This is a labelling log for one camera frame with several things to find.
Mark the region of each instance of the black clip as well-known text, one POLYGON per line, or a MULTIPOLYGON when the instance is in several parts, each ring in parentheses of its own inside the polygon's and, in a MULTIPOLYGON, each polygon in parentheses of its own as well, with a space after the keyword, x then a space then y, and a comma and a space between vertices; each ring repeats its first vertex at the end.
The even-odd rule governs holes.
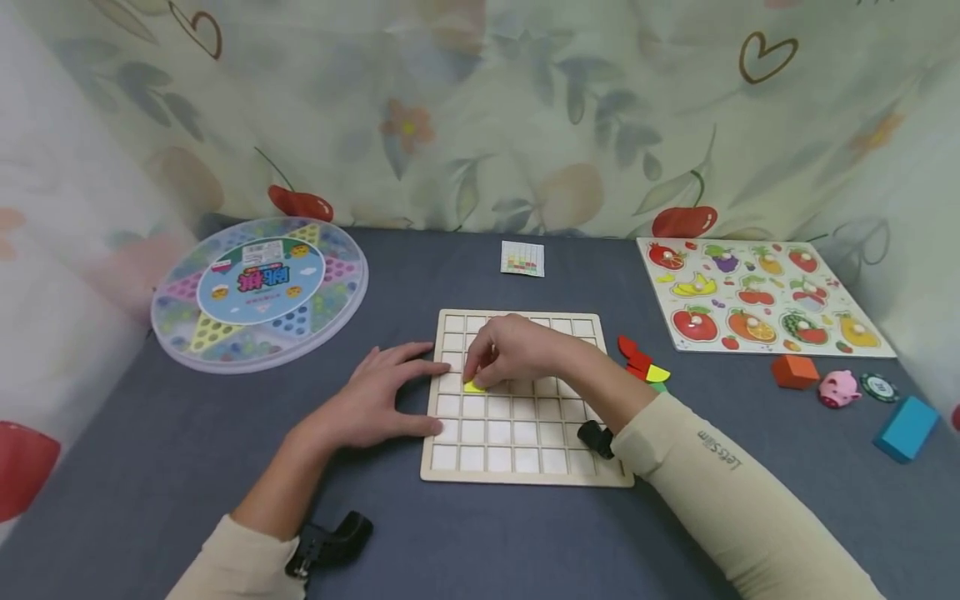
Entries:
POLYGON ((588 420, 580 425, 577 430, 577 437, 587 447, 602 458, 608 461, 613 458, 613 450, 610 450, 610 444, 613 442, 613 432, 610 429, 600 429, 600 424, 595 420, 588 420))
POLYGON ((306 580, 314 568, 347 564, 360 556, 372 533, 373 523, 356 511, 350 511, 332 532, 307 523, 294 558, 287 563, 287 575, 306 580))

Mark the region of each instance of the pink pig toy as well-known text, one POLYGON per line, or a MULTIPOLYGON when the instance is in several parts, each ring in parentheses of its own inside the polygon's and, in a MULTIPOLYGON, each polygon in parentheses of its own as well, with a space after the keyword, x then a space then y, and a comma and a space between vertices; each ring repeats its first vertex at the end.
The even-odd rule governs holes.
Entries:
POLYGON ((827 408, 847 406, 860 397, 856 390, 856 378, 849 371, 831 371, 817 388, 820 401, 827 408))

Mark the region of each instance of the blue wooden block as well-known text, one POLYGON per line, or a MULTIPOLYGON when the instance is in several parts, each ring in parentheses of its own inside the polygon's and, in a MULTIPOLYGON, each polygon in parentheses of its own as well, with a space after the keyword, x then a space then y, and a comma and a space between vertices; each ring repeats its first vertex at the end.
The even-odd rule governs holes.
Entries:
POLYGON ((898 463, 909 463, 917 458, 939 418, 937 411, 911 396, 894 409, 876 434, 874 445, 898 463))

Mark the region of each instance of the beige sleeve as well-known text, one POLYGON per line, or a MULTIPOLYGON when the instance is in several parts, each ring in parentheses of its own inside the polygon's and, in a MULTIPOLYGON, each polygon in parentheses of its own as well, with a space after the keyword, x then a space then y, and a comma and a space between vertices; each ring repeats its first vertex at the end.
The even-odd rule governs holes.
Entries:
POLYGON ((670 394, 620 432, 650 483, 745 600, 876 600, 870 576, 770 471, 670 394))
POLYGON ((224 516, 167 600, 301 600, 303 583, 283 570, 297 544, 224 516))

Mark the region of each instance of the gray table surface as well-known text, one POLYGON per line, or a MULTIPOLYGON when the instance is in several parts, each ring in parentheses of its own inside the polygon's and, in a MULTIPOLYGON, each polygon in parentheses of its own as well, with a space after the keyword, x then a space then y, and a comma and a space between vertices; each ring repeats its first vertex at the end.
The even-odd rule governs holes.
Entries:
MULTIPOLYGON (((842 411, 778 388, 772 357, 678 353, 633 242, 537 238, 546 278, 499 273, 500 236, 354 229, 370 289, 330 342, 266 372, 193 372, 148 340, 34 508, 0 548, 0 598, 163 598, 284 432, 334 394, 374 345, 433 340, 442 308, 593 312, 608 351, 640 342, 671 392, 773 471, 892 600, 957 597, 960 446, 943 423, 918 461, 871 444, 891 406, 842 411)), ((818 358, 821 372, 892 360, 818 358)), ((399 398, 424 412, 426 381, 399 398)), ((425 483, 419 441, 343 453, 313 520, 375 524, 360 559, 316 578, 313 598, 734 598, 642 482, 631 490, 425 483)))

